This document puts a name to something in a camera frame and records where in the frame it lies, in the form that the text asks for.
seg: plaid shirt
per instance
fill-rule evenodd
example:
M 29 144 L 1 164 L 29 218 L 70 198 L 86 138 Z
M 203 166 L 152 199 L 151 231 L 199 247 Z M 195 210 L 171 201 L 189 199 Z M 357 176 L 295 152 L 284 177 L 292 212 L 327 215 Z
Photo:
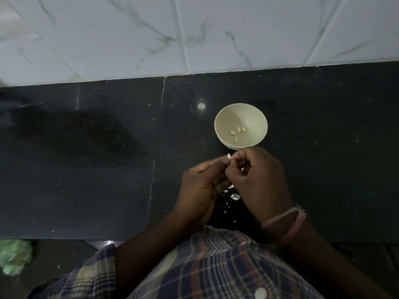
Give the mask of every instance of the plaid shirt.
M 71 273 L 37 286 L 27 298 L 111 299 L 115 286 L 112 244 Z M 254 298 L 259 288 L 267 298 L 323 298 L 246 235 L 206 226 L 166 255 L 128 298 Z

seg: white marble tile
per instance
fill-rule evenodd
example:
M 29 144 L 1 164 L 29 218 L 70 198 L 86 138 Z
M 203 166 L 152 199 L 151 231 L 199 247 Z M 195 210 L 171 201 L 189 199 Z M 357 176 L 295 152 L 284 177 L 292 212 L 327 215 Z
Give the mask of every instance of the white marble tile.
M 309 65 L 399 59 L 399 0 L 344 0 Z
M 190 73 L 301 66 L 337 0 L 175 0 Z
M 0 0 L 0 86 L 75 80 L 75 74 Z
M 85 80 L 186 73 L 169 0 L 10 0 Z

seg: person's left hand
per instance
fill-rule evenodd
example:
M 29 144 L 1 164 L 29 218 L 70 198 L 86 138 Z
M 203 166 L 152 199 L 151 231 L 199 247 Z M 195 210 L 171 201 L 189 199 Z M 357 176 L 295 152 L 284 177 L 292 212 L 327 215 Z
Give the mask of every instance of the person's left hand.
M 190 226 L 191 232 L 205 226 L 217 196 L 231 185 L 224 174 L 229 163 L 227 156 L 222 156 L 204 161 L 183 173 L 180 193 L 172 212 Z

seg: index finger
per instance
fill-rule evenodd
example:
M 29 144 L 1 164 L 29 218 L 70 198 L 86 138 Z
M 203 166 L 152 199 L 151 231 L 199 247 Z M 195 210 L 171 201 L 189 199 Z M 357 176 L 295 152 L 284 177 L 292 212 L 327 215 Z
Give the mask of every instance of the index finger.
M 247 147 L 244 149 L 240 149 L 237 152 L 235 152 L 232 155 L 232 158 L 234 158 L 237 161 L 240 160 L 246 160 L 251 163 L 251 166 L 254 166 L 256 164 L 257 158 L 261 156 L 269 156 L 269 153 L 267 153 L 266 150 L 260 148 L 260 147 Z
M 227 157 L 227 155 L 209 160 L 209 161 L 204 161 L 194 167 L 192 167 L 190 169 L 190 171 L 195 171 L 197 173 L 202 173 L 203 171 L 207 170 L 210 166 L 212 166 L 214 163 L 216 163 L 217 161 L 220 161 L 222 159 L 225 159 Z

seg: hand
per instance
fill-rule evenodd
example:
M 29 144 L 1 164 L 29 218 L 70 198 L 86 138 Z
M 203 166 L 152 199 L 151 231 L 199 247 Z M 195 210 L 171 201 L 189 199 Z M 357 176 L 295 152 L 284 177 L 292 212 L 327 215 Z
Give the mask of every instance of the hand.
M 227 156 L 222 156 L 183 173 L 180 193 L 172 212 L 192 227 L 192 233 L 208 222 L 217 196 L 231 185 L 224 173 L 229 163 Z
M 259 147 L 238 150 L 225 173 L 260 223 L 293 207 L 282 164 L 266 150 Z

